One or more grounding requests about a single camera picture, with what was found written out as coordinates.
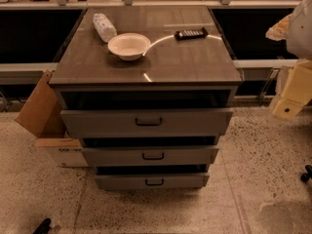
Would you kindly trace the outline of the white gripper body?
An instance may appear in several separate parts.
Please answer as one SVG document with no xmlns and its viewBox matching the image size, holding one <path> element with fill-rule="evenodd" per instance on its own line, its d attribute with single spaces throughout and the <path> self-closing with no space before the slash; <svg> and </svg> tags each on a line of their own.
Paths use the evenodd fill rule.
<svg viewBox="0 0 312 234">
<path fill-rule="evenodd" d="M 272 100 L 272 115 L 291 120 L 312 99 L 312 60 L 300 59 L 293 67 L 283 67 Z"/>
</svg>

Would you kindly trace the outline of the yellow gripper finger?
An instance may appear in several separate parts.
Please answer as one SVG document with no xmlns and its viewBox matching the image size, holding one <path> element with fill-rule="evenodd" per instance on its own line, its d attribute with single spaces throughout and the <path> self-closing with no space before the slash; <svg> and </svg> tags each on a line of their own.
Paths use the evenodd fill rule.
<svg viewBox="0 0 312 234">
<path fill-rule="evenodd" d="M 265 37 L 273 41 L 287 40 L 289 37 L 289 27 L 292 14 L 289 14 L 270 27 Z"/>
</svg>

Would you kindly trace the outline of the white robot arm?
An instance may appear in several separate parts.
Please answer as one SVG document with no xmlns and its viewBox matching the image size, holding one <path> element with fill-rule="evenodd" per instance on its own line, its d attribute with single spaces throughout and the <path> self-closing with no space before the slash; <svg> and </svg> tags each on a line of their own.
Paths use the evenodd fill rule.
<svg viewBox="0 0 312 234">
<path fill-rule="evenodd" d="M 302 0 L 290 15 L 270 27 L 265 37 L 286 40 L 287 51 L 298 57 L 271 103 L 275 118 L 290 120 L 312 99 L 312 0 Z"/>
</svg>

